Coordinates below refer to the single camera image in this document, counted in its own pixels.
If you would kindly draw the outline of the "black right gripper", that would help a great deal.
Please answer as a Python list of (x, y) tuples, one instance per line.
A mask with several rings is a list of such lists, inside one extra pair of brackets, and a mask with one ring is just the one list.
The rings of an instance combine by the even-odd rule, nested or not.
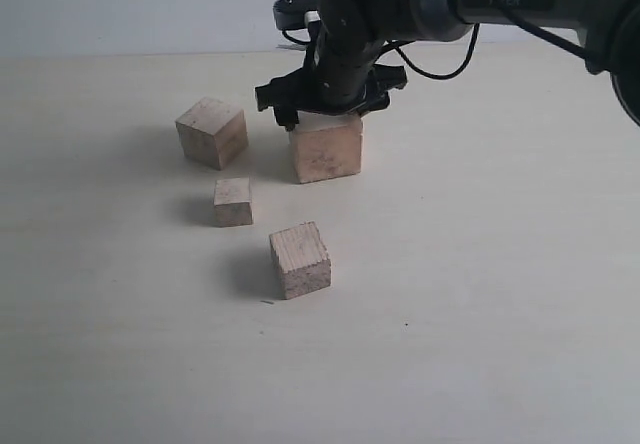
[(402, 66), (378, 62), (384, 43), (341, 41), (321, 23), (307, 26), (310, 43), (300, 68), (255, 88), (257, 110), (272, 109), (276, 123), (286, 131), (299, 124), (301, 112), (327, 116), (386, 109), (389, 92), (406, 86)]

